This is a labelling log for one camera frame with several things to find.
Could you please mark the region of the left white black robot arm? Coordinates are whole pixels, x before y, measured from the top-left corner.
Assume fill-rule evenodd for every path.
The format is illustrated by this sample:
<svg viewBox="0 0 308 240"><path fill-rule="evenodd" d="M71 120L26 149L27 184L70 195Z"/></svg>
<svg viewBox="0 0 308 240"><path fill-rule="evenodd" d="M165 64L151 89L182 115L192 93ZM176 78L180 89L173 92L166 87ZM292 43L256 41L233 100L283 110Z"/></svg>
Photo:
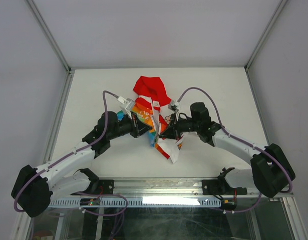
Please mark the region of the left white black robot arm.
<svg viewBox="0 0 308 240"><path fill-rule="evenodd" d="M76 192L94 194L99 178L83 166L108 150L111 140L124 135L138 138L151 129L134 112L123 115L122 119L113 111L103 113L71 152L37 167L28 164L21 168L11 192L14 209L34 218L59 198Z"/></svg>

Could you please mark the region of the white red rainbow kids jacket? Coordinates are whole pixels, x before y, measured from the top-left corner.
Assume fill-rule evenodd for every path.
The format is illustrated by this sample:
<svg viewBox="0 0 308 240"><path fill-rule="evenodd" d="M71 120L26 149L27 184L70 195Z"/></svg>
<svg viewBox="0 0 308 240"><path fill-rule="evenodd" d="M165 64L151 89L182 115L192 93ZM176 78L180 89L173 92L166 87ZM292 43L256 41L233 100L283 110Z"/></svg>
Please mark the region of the white red rainbow kids jacket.
<svg viewBox="0 0 308 240"><path fill-rule="evenodd" d="M186 134L182 134L178 139L159 137L168 127L173 114L168 108L172 99L167 95L163 81L159 77L141 76L136 81L133 91L137 97L132 111L142 122L153 128L146 133L150 146L156 148L173 164L176 163Z"/></svg>

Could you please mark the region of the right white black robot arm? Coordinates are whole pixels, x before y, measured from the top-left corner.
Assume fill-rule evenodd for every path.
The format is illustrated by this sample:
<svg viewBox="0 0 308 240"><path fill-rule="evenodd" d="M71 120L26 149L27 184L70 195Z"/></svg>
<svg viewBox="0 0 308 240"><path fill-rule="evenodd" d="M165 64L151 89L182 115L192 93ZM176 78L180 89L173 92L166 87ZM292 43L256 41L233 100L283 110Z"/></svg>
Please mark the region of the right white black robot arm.
<svg viewBox="0 0 308 240"><path fill-rule="evenodd" d="M233 135L221 124L212 121L209 111L202 102L190 106L190 116L179 111L179 102L172 101L168 108L173 111L161 139L179 140L185 133L196 133L200 140L212 147L223 149L245 161L250 168L223 168L218 175L216 189L224 194L234 189L256 188L268 198L285 193L291 188L295 173L281 147L272 143L251 143Z"/></svg>

